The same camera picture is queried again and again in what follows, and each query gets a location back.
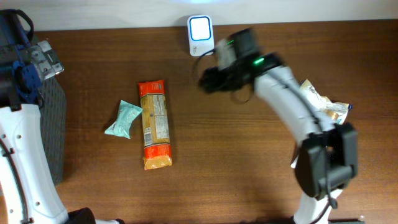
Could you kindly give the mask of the yellow white snack bag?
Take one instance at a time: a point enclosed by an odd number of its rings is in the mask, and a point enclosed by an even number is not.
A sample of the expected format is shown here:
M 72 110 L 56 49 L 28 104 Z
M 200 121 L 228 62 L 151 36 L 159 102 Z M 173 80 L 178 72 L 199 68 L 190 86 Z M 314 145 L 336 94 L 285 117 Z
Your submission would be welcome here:
M 327 114 L 337 124 L 343 124 L 349 111 L 353 108 L 352 104 L 342 102 L 332 102 L 328 97 L 321 96 L 309 80 L 304 80 L 300 84 L 300 89 L 306 99 L 316 107 L 316 109 Z

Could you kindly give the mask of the red orange pasta packet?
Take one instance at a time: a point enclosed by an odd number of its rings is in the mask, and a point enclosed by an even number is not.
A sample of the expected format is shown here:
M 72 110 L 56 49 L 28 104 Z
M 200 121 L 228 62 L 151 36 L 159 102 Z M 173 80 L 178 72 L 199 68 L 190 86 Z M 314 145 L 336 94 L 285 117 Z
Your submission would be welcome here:
M 172 165 L 169 120 L 165 98 L 165 82 L 157 80 L 139 84 L 144 134 L 144 169 Z

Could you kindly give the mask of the mint green tissue packet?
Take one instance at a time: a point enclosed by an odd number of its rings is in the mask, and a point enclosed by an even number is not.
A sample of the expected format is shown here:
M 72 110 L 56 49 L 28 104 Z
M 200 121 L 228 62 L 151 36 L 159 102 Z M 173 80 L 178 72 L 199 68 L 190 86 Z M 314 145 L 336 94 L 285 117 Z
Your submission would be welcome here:
M 142 113 L 139 106 L 121 100 L 116 121 L 107 128 L 104 133 L 107 135 L 124 137 L 130 139 L 130 127 L 132 122 Z

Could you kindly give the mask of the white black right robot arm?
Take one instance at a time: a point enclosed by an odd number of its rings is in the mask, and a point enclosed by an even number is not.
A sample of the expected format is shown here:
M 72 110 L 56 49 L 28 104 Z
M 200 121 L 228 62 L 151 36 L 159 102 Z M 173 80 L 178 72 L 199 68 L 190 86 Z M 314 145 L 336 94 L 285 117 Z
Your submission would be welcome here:
M 198 84 L 207 93 L 251 85 L 289 128 L 296 147 L 292 158 L 302 189 L 290 223 L 330 223 L 337 198 L 358 175 L 358 132 L 339 124 L 305 97 L 292 70 L 277 53 L 262 54 L 252 29 L 221 39 L 214 47 L 218 64 Z

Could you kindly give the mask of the white tube with gold cap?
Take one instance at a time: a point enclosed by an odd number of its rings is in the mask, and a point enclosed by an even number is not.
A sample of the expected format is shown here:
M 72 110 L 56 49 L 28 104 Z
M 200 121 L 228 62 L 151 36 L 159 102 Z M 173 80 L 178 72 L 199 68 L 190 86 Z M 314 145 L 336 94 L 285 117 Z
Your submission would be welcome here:
M 236 61 L 236 53 L 232 40 L 220 40 L 216 44 L 215 50 L 218 58 L 218 70 L 224 70 Z

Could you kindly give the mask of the grey plastic shopping basket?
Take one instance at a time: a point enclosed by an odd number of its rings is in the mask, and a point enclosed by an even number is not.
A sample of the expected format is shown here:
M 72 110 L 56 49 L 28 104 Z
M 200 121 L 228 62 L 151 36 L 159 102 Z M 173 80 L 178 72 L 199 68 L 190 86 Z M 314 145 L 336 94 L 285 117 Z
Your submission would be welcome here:
M 50 174 L 55 185 L 63 180 L 67 100 L 55 77 L 39 88 L 40 131 Z

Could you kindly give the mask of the white barcode scanner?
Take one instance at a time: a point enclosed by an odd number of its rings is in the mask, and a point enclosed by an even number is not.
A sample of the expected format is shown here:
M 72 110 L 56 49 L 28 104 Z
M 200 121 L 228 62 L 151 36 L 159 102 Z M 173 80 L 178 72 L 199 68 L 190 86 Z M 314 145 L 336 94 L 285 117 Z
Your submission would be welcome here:
M 210 16 L 194 15 L 187 19 L 190 55 L 211 55 L 215 47 L 213 23 Z

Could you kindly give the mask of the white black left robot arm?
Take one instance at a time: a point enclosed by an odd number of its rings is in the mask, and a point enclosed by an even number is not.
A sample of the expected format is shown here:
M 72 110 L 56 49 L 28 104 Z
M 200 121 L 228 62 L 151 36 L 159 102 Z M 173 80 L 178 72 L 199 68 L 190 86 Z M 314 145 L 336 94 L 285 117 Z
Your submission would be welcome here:
M 89 208 L 68 212 L 55 189 L 40 131 L 39 88 L 64 71 L 50 44 L 33 43 L 20 9 L 1 10 L 1 188 L 9 223 L 98 223 Z

